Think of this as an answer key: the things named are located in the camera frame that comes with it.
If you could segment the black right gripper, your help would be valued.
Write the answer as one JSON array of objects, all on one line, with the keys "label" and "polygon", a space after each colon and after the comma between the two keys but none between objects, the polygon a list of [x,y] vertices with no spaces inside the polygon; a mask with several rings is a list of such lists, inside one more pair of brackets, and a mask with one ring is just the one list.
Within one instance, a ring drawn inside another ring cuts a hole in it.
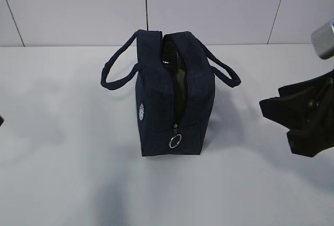
[{"label": "black right gripper", "polygon": [[306,127],[287,132],[293,154],[315,156],[333,147],[333,71],[323,79],[283,86],[279,96],[259,102],[263,117],[285,127]]}]

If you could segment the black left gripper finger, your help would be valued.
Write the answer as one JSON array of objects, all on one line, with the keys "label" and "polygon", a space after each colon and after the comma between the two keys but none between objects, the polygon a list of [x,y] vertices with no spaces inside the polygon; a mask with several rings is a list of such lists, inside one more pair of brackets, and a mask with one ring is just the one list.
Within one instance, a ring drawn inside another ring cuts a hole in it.
[{"label": "black left gripper finger", "polygon": [[0,126],[3,124],[4,119],[2,118],[2,116],[0,116]]}]

